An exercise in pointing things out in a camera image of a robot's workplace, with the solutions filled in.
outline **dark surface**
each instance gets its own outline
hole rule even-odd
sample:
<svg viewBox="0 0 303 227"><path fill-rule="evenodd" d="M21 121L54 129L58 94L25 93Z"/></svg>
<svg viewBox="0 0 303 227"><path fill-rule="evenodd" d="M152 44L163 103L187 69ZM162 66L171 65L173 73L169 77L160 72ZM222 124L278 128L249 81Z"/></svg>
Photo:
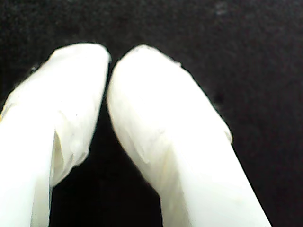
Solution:
<svg viewBox="0 0 303 227"><path fill-rule="evenodd" d="M272 225L303 226L303 1L6 0L0 9L2 100L59 46L101 43L111 67L135 45L156 46L230 126ZM161 226L159 198L118 145L104 103L90 157L54 189L51 226Z"/></svg>

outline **black background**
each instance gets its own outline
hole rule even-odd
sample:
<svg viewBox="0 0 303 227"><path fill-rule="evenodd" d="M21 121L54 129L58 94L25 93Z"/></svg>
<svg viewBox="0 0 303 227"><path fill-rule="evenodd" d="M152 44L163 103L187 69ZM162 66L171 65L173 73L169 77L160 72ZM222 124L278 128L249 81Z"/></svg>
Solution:
<svg viewBox="0 0 303 227"><path fill-rule="evenodd" d="M105 45L109 72L132 47L156 46L228 123L272 225L302 226L303 1L2 0L0 9L2 101L60 46ZM119 146L105 102L89 158L53 191L51 227L63 226L161 226L159 197Z"/></svg>

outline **black fabric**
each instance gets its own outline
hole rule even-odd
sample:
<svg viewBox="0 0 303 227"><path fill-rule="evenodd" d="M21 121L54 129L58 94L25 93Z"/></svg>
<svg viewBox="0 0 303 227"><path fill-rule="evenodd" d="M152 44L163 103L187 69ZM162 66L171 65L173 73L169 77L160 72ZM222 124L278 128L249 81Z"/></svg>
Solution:
<svg viewBox="0 0 303 227"><path fill-rule="evenodd" d="M300 0L4 0L1 100L60 46L101 43L111 69L132 47L155 46L228 123L272 225L300 227L302 10ZM89 158L53 191L51 227L61 226L161 226L159 197L119 146L104 102Z"/></svg>

